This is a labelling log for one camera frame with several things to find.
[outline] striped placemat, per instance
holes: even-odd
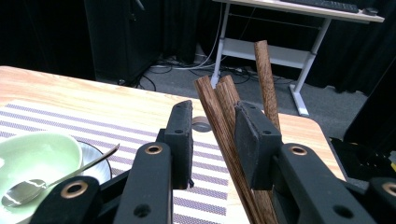
[[[36,131],[67,133],[102,152],[120,143],[108,159],[115,176],[131,168],[136,151],[155,141],[159,130],[126,127],[107,118],[23,101],[0,107],[0,141]],[[229,173],[218,146],[194,141],[192,164],[194,188],[174,191],[174,223],[223,223]]]

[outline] black keyboard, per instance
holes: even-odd
[[[322,7],[337,11],[345,11],[358,13],[359,9],[356,5],[348,3],[339,3],[334,1],[323,1],[323,0],[280,0],[281,2],[294,3],[299,5],[305,5],[310,7]]]

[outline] computer mouse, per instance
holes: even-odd
[[[378,13],[378,9],[374,7],[367,7],[363,10],[363,14],[366,14],[368,16],[376,16],[376,13]]]

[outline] metal spoon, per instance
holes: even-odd
[[[110,149],[107,153],[103,154],[101,157],[97,158],[96,160],[93,160],[90,163],[81,166],[76,171],[62,177],[61,179],[49,185],[47,185],[45,181],[40,179],[22,181],[21,183],[15,185],[14,187],[12,187],[7,191],[7,193],[3,196],[1,203],[3,204],[3,206],[7,206],[7,207],[16,207],[28,203],[32,201],[35,197],[37,197],[43,190],[48,189],[49,187],[54,186],[56,184],[59,184],[68,178],[78,175],[79,173],[93,167],[100,161],[103,161],[107,157],[114,154],[117,151],[117,149],[119,149],[119,147],[120,144],[116,145],[115,147]]]

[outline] white metal desk frame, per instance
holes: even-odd
[[[290,4],[280,2],[279,0],[214,0],[216,2],[226,3],[224,12],[223,24],[221,27],[221,34],[219,37],[218,54],[216,57],[215,71],[211,78],[213,88],[219,82],[219,67],[221,63],[221,55],[228,55],[236,58],[243,58],[249,60],[256,60],[254,54],[254,45],[251,42],[225,38],[225,31],[227,29],[228,16],[230,12],[230,5],[237,4],[248,7],[262,7],[272,10],[286,11],[297,14],[304,14],[324,18],[322,26],[319,29],[318,35],[314,42],[311,51],[303,51],[297,49],[285,49],[281,47],[268,46],[270,54],[270,62],[280,64],[288,67],[295,67],[302,69],[297,80],[297,85],[290,85],[290,91],[297,106],[300,116],[308,117],[308,110],[304,104],[303,98],[300,94],[306,76],[311,69],[320,44],[326,35],[327,29],[332,19],[342,21],[354,21],[360,23],[369,23],[370,21],[382,22],[384,18],[378,16],[367,16],[361,13],[347,13],[342,11],[329,10],[325,8],[307,7],[302,5]]]

